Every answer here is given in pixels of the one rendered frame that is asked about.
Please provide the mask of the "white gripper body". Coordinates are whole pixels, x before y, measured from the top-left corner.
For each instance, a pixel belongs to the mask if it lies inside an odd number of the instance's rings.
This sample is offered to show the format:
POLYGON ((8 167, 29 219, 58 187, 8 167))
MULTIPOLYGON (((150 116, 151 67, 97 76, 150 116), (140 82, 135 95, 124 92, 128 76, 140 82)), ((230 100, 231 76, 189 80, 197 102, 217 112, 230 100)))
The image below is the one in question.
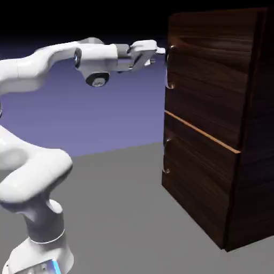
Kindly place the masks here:
POLYGON ((137 71, 149 64, 149 60, 157 51, 155 40, 141 40, 134 42, 128 49, 127 55, 131 58, 129 71, 137 71))

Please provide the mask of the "dark wood cabinet door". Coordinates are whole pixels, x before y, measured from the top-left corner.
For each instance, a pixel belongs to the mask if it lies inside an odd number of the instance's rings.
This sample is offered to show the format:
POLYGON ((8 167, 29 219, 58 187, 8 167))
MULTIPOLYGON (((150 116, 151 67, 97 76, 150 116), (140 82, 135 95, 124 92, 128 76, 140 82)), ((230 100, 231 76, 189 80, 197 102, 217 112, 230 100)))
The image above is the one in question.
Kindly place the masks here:
POLYGON ((240 155, 183 122, 164 115, 166 148, 162 184, 220 248, 225 247, 226 221, 235 164, 240 155))
POLYGON ((240 150, 265 8, 169 18, 166 101, 178 117, 240 150))

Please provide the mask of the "dark wood cabinet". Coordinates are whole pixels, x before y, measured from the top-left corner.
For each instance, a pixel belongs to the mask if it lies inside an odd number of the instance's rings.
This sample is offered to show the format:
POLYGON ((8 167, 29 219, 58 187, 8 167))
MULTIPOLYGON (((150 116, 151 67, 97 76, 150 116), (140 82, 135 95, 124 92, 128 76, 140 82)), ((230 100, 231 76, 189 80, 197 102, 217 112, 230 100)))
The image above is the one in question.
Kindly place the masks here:
POLYGON ((175 13, 162 186, 221 249, 274 236, 274 4, 175 13))

